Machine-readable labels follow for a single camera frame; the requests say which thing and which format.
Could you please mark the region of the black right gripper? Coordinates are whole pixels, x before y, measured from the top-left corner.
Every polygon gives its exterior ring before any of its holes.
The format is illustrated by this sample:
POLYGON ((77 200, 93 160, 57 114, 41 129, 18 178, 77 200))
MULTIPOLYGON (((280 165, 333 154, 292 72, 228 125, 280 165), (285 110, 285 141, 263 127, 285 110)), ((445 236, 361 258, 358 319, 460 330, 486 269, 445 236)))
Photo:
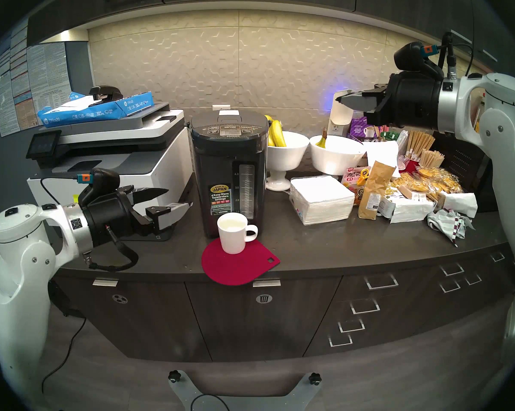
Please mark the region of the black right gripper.
POLYGON ((382 125, 438 129, 440 81, 419 72, 390 76, 388 85, 335 93, 335 100, 358 112, 382 114, 382 125))

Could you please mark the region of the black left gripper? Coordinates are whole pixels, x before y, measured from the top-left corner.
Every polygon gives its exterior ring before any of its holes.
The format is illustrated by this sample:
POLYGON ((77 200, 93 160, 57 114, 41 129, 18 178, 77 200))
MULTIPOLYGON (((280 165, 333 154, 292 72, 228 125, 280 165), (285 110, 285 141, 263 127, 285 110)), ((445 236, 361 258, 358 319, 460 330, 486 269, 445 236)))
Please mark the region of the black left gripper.
POLYGON ((112 241, 109 227, 118 238, 148 236, 162 233, 179 222, 192 207, 193 202, 170 203, 168 206, 152 206, 145 209, 146 218, 135 216, 133 205, 153 200, 169 190, 164 188, 132 189, 127 195, 124 190, 111 190, 98 194, 96 189, 84 189, 84 216, 90 230, 93 246, 112 241))

